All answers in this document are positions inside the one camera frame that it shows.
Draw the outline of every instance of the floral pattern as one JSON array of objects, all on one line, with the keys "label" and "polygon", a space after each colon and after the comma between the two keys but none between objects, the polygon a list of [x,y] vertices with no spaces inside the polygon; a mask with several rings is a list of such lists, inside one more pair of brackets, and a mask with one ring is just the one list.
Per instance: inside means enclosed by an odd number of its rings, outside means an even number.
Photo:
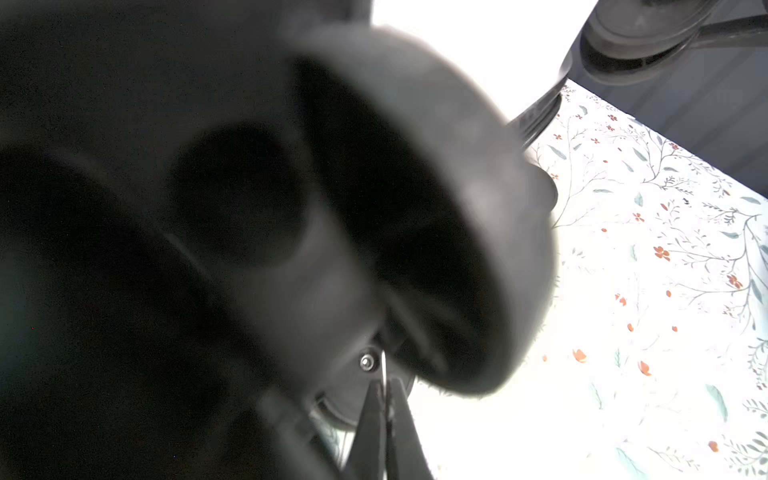
[{"label": "floral pattern", "polygon": [[549,311],[493,395],[414,385],[432,473],[768,478],[768,200],[575,83],[562,92],[526,152],[559,192]]}]

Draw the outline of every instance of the orange petal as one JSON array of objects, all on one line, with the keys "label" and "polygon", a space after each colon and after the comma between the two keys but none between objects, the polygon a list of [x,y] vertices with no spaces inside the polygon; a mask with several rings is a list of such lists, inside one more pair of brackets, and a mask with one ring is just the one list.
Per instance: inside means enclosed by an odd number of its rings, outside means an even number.
[{"label": "orange petal", "polygon": [[581,351],[581,349],[578,349],[574,352],[574,358],[579,363],[584,363],[587,361],[587,356],[584,354],[584,352]]},{"label": "orange petal", "polygon": [[640,367],[640,371],[643,373],[643,375],[650,376],[650,373],[648,373],[648,370],[650,370],[650,367],[646,362],[640,362],[638,366]]}]

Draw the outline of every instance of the metal screw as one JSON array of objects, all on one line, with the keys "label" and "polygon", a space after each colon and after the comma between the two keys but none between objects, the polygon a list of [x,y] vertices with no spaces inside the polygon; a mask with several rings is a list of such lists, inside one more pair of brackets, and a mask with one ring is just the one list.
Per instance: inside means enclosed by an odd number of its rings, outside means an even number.
[{"label": "metal screw", "polygon": [[370,372],[373,370],[375,364],[376,361],[374,360],[373,355],[370,353],[364,353],[360,357],[360,368],[363,370],[363,372]]}]

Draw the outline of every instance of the gray paneled surface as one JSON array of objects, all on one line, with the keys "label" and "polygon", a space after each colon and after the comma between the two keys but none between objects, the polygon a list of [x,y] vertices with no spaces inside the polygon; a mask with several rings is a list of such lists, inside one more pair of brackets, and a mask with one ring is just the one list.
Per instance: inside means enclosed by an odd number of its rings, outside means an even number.
[{"label": "gray paneled surface", "polygon": [[[710,22],[763,13],[760,0],[726,0]],[[660,77],[627,87],[589,78],[577,49],[576,83],[768,196],[768,48],[690,51]]]}]

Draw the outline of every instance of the screw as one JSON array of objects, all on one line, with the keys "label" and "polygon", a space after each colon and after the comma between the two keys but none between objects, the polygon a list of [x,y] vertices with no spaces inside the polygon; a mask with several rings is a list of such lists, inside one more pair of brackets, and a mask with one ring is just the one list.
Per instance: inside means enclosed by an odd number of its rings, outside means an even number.
[{"label": "screw", "polygon": [[373,355],[370,353],[364,353],[360,357],[360,368],[363,370],[363,372],[370,372],[373,370],[375,364],[376,361],[374,360]]}]

